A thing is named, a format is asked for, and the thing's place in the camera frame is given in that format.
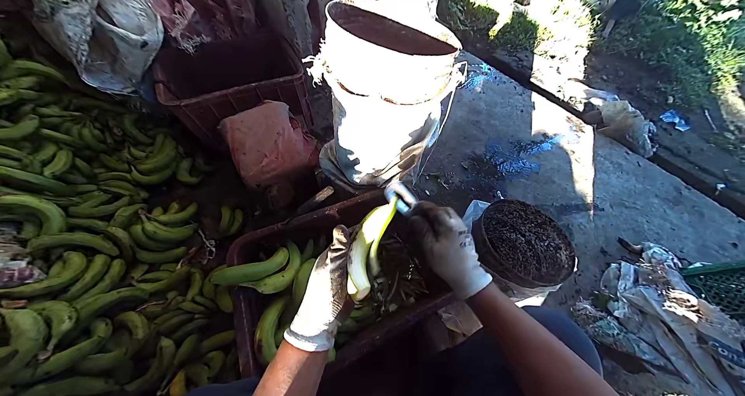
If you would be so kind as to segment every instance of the wet concrete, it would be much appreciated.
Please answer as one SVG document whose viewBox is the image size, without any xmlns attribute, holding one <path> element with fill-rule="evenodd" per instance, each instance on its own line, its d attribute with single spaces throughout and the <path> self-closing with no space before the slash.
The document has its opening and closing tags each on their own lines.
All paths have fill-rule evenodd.
<svg viewBox="0 0 745 396">
<path fill-rule="evenodd" d="M 566 306 L 598 289 L 608 264 L 629 257 L 619 236 L 691 261 L 738 259 L 745 223 L 729 210 L 473 55 L 463 59 L 472 80 L 457 90 L 415 190 L 461 215 L 499 191 L 553 217 L 579 267 L 546 304 Z"/>
</svg>

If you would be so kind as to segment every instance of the white work glove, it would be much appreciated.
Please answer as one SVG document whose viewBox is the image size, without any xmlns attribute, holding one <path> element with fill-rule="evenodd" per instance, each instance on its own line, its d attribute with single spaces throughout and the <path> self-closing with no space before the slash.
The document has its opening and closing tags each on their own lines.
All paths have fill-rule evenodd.
<svg viewBox="0 0 745 396">
<path fill-rule="evenodd" d="M 411 229 L 432 267 L 458 298 L 468 298 L 492 282 L 478 262 L 473 237 L 450 207 L 420 201 L 411 210 Z"/>
<path fill-rule="evenodd" d="M 331 246 L 316 259 L 303 303 L 284 340 L 303 351 L 325 351 L 334 346 L 336 330 L 352 311 L 347 294 L 347 255 L 352 243 L 342 225 L 334 228 Z"/>
</svg>

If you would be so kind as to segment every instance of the human hand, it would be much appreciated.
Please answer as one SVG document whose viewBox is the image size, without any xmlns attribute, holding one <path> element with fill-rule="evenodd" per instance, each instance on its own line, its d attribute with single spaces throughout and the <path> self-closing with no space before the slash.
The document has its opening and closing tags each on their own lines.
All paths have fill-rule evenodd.
<svg viewBox="0 0 745 396">
<path fill-rule="evenodd" d="M 411 229 L 430 267 L 459 298 L 468 298 L 492 282 L 478 262 L 473 237 L 450 207 L 419 201 L 411 210 Z"/>
<path fill-rule="evenodd" d="M 336 330 L 352 309 L 347 294 L 349 230 L 339 225 L 332 236 L 331 246 L 316 259 L 303 303 L 284 332 L 284 340 L 303 351 L 333 347 Z"/>
</svg>

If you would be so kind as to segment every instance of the dark pants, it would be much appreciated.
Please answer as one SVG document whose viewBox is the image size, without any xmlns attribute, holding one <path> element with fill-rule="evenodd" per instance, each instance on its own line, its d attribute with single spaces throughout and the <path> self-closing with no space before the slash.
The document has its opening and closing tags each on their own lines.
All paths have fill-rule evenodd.
<svg viewBox="0 0 745 396">
<path fill-rule="evenodd" d="M 590 338 L 567 315 L 546 307 L 528 306 L 525 312 L 554 334 L 601 376 L 601 358 Z M 502 361 L 494 340 L 483 329 L 465 342 L 444 350 L 419 369 L 408 394 L 499 394 L 521 395 L 506 364 Z M 228 384 L 214 384 L 196 389 L 189 396 L 249 396 L 256 389 L 258 378 Z"/>
</svg>

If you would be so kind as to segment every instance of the dark liquid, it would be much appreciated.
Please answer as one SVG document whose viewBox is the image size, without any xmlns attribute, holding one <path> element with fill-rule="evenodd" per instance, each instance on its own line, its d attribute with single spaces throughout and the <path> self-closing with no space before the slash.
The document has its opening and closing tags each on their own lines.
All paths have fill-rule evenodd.
<svg viewBox="0 0 745 396">
<path fill-rule="evenodd" d="M 456 52 L 450 44 L 424 32 L 356 6 L 336 3 L 329 16 L 355 37 L 380 47 L 410 55 L 448 55 Z"/>
</svg>

